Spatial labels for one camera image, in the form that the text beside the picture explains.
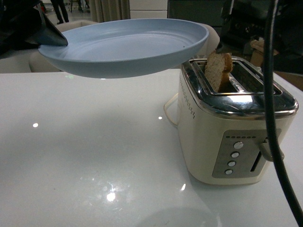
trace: toast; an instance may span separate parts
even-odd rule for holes
[[[223,92],[229,85],[228,74],[232,71],[232,56],[213,51],[207,58],[205,77],[215,92]]]

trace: cream toaster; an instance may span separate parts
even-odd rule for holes
[[[241,58],[232,58],[228,92],[216,93],[204,75],[207,59],[181,65],[177,125],[185,163],[193,177],[208,184],[252,184],[268,164],[263,75]],[[279,143],[298,103],[274,83]]]

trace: white countertop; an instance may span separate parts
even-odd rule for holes
[[[0,226],[297,226],[273,164],[245,186],[206,185],[188,173],[162,109],[178,75],[0,74]],[[303,103],[303,92],[276,80]],[[302,134],[299,108],[281,148],[301,204]]]

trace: power cord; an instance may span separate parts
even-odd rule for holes
[[[167,112],[167,109],[173,104],[173,102],[177,99],[178,97],[178,93],[176,93],[164,106],[163,106],[163,110],[164,113],[167,117],[167,119],[169,120],[169,122],[174,125],[175,127],[177,127],[177,123],[175,123],[172,118],[170,117],[169,113]]]
[[[272,153],[274,166],[281,187],[290,206],[290,209],[297,221],[298,226],[303,227],[303,212],[296,198],[293,188],[289,182],[287,172],[280,155],[280,147],[276,135],[276,120],[274,107],[274,90],[273,90],[273,42],[275,34],[275,19],[279,7],[279,0],[271,0],[268,19],[265,27],[264,41],[264,96],[265,96],[265,117],[267,126],[268,143]]]

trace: light blue plate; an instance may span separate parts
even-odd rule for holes
[[[130,19],[63,32],[68,46],[39,52],[62,71],[93,78],[126,78],[159,72],[194,56],[208,30],[176,19]]]

